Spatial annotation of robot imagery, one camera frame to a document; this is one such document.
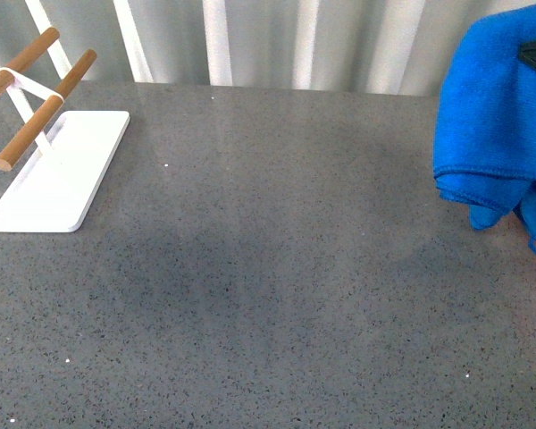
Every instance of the white stand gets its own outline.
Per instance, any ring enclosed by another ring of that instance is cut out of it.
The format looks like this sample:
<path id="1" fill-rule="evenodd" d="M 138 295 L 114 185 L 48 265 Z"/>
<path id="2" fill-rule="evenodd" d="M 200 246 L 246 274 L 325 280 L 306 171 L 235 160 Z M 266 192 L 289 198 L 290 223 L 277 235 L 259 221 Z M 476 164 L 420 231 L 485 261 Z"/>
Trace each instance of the white stand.
<path id="1" fill-rule="evenodd" d="M 8 93 L 27 121 L 32 112 L 20 87 L 38 96 L 43 87 L 36 90 L 41 85 L 32 81 L 30 89 L 28 78 L 15 77 Z M 43 98 L 51 94 L 45 91 Z M 36 139 L 38 149 L 0 199 L 0 232 L 76 231 L 129 120 L 128 112 L 62 114 L 47 136 Z"/>

